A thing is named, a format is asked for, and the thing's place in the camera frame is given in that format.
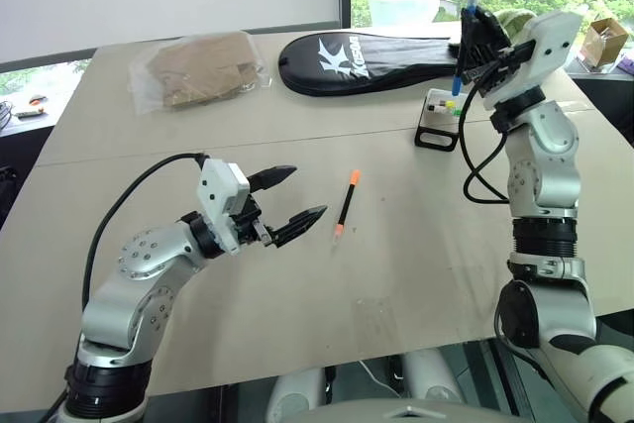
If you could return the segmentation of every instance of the blue pen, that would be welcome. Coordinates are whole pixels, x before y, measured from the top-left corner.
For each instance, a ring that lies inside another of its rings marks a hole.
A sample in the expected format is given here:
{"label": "blue pen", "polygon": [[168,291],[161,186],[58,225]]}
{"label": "blue pen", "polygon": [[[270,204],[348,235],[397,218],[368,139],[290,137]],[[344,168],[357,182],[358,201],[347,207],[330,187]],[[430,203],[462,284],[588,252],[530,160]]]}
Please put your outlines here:
{"label": "blue pen", "polygon": [[[467,0],[467,11],[470,14],[476,13],[477,0]],[[463,47],[466,47],[466,43],[461,41],[461,48],[458,53],[458,61],[456,63],[456,74],[454,76],[454,83],[452,84],[452,95],[458,96],[460,94],[460,89],[463,86],[463,83],[460,79],[463,74],[463,68],[465,67],[465,59],[467,53]]]}

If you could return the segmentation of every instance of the marker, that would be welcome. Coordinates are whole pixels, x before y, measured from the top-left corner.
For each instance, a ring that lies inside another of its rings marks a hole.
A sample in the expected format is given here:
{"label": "marker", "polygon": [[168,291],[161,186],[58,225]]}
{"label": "marker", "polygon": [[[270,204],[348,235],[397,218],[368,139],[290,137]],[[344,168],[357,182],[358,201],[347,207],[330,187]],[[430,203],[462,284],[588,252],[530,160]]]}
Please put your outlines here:
{"label": "marker", "polygon": [[[467,0],[467,11],[474,15],[476,13],[477,0]],[[460,94],[460,90],[463,86],[463,83],[460,79],[463,74],[463,69],[465,68],[465,60],[467,59],[467,53],[465,49],[467,48],[467,41],[465,39],[461,39],[460,51],[458,52],[458,61],[456,62],[456,74],[454,75],[454,82],[452,83],[452,95],[458,96]]]}
{"label": "marker", "polygon": [[333,238],[333,242],[335,244],[339,241],[341,236],[344,234],[344,223],[346,223],[346,215],[348,214],[348,207],[350,207],[350,202],[353,199],[353,192],[355,191],[355,186],[357,185],[357,182],[359,182],[360,176],[361,176],[360,170],[353,170],[353,174],[350,176],[350,186],[348,187],[346,200],[344,200],[344,208],[341,210],[341,215],[339,216],[337,227],[335,227],[335,237]]}

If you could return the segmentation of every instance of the robotic arm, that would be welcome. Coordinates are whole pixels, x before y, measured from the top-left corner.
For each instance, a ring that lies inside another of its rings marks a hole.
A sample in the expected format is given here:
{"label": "robotic arm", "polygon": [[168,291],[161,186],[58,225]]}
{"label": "robotic arm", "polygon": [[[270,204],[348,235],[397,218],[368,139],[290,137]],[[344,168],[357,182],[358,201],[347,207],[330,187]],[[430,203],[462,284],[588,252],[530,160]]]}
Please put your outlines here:
{"label": "robotic arm", "polygon": [[197,195],[203,213],[135,235],[118,266],[84,309],[68,397],[57,421],[133,422],[143,417],[152,360],[180,288],[223,253],[254,241],[281,247],[306,232],[325,206],[306,210],[274,230],[261,221],[252,192],[295,171],[263,170],[246,178],[234,163],[206,159]]}
{"label": "robotic arm", "polygon": [[532,357],[580,422],[632,421],[634,354],[594,340],[584,263],[576,256],[579,135],[540,88],[564,64],[581,18],[553,12],[532,19],[511,47],[491,17],[480,8],[463,11],[470,68],[463,82],[476,80],[484,107],[495,110],[493,126],[507,135],[515,248],[496,333],[499,318],[508,341]]}

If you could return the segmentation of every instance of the plastic bag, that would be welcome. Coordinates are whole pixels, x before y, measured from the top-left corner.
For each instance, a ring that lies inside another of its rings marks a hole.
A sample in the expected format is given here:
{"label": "plastic bag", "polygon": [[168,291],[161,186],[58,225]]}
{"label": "plastic bag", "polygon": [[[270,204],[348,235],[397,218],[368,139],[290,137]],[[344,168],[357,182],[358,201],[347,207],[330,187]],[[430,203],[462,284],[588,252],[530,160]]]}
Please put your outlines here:
{"label": "plastic bag", "polygon": [[162,42],[130,64],[137,114],[229,99],[269,85],[266,65],[245,32]]}

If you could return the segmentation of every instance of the table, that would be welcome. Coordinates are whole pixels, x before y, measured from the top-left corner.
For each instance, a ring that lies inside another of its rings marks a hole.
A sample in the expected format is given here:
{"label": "table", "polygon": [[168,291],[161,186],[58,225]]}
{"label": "table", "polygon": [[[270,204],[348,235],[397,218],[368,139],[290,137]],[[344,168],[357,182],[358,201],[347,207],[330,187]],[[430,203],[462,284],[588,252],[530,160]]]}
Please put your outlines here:
{"label": "table", "polygon": [[[413,146],[424,91],[447,88],[450,80],[358,97],[303,97],[274,71],[276,52],[297,35],[257,37],[273,72],[269,90],[178,114],[133,113],[125,65],[146,44],[97,54],[0,234],[0,349],[10,356],[0,360],[0,411],[41,408],[60,391],[79,331],[80,281],[94,228],[134,177],[175,151],[202,149],[245,173],[297,165],[285,183],[258,194],[273,226],[313,205],[329,209],[301,239],[222,257],[183,288],[150,393],[492,335],[497,293],[510,277],[509,211],[463,198],[468,172],[458,152]],[[634,203],[624,199],[634,186],[632,151],[564,73],[550,77],[545,90],[580,131],[579,252],[595,310],[632,307]],[[480,104],[466,125],[475,160],[497,141]],[[352,168],[363,175],[347,232],[333,248]],[[504,158],[486,171],[498,187],[506,174]],[[134,194],[104,235],[93,288],[134,233],[200,209],[197,175],[193,163],[176,163]]]}

